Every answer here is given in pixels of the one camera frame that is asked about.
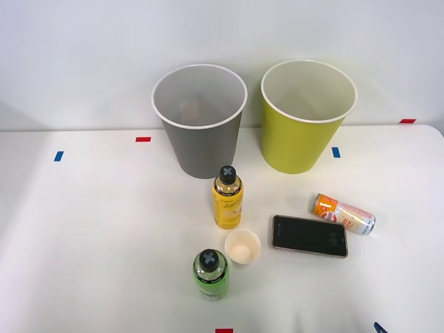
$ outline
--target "blue tape marker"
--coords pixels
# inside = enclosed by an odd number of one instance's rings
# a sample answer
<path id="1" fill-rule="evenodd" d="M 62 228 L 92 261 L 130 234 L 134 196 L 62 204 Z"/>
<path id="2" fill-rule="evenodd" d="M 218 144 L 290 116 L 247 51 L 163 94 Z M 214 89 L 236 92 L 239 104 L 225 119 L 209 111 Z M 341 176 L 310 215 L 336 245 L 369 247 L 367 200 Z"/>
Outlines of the blue tape marker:
<path id="1" fill-rule="evenodd" d="M 57 154 L 55 155 L 54 162 L 60 162 L 62 160 L 62 156 L 63 156 L 63 152 L 58 151 Z"/>
<path id="2" fill-rule="evenodd" d="M 375 323 L 373 325 L 373 327 L 375 328 L 377 333 L 388 333 L 384 328 L 382 328 L 382 326 L 378 323 Z"/>
<path id="3" fill-rule="evenodd" d="M 339 153 L 338 147 L 332 147 L 333 157 L 334 158 L 341 158 L 341 154 Z"/>

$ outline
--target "bottle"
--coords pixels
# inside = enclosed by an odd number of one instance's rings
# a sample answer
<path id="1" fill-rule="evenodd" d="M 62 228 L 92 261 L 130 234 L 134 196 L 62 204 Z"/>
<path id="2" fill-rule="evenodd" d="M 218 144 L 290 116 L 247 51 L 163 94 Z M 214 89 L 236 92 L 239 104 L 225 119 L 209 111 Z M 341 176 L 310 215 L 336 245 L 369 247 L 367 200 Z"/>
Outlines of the bottle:
<path id="1" fill-rule="evenodd" d="M 228 291 L 228 261 L 218 250 L 207 249 L 194 259 L 193 273 L 206 300 L 221 300 Z"/>
<path id="2" fill-rule="evenodd" d="M 222 229 L 237 227 L 241 221 L 244 186 L 231 165 L 222 167 L 212 191 L 216 224 Z"/>

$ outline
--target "smartphone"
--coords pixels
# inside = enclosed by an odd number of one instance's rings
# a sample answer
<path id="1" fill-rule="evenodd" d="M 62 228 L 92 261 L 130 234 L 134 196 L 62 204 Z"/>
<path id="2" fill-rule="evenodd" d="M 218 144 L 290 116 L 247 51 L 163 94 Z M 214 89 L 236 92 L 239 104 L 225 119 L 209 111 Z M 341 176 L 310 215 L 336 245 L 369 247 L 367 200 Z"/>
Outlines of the smartphone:
<path id="1" fill-rule="evenodd" d="M 342 224 L 297 217 L 273 217 L 272 244 L 275 248 L 345 258 L 347 237 Z"/>

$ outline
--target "can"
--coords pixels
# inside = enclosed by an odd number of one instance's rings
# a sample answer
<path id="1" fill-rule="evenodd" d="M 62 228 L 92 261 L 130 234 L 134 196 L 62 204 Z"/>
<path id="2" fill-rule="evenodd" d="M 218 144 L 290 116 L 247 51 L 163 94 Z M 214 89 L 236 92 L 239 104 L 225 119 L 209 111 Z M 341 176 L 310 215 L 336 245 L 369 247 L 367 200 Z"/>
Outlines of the can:
<path id="1" fill-rule="evenodd" d="M 342 223 L 347 230 L 357 234 L 370 234 L 376 223 L 376 217 L 373 214 L 341 203 L 324 194 L 318 194 L 311 212 L 325 220 Z"/>
<path id="2" fill-rule="evenodd" d="M 194 279 L 200 294 L 206 300 L 216 301 L 225 297 L 229 273 L 227 258 L 218 250 L 208 248 L 194 259 Z"/>

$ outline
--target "yellow bottle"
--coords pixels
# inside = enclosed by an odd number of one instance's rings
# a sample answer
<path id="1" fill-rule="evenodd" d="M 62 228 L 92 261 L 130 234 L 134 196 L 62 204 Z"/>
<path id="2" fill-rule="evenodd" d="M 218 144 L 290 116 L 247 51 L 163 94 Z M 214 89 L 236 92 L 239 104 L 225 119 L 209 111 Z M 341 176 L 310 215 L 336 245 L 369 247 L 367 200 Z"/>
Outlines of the yellow bottle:
<path id="1" fill-rule="evenodd" d="M 242 213 L 244 186 L 236 170 L 222 167 L 213 184 L 214 219 L 222 229 L 233 229 L 239 225 Z"/>

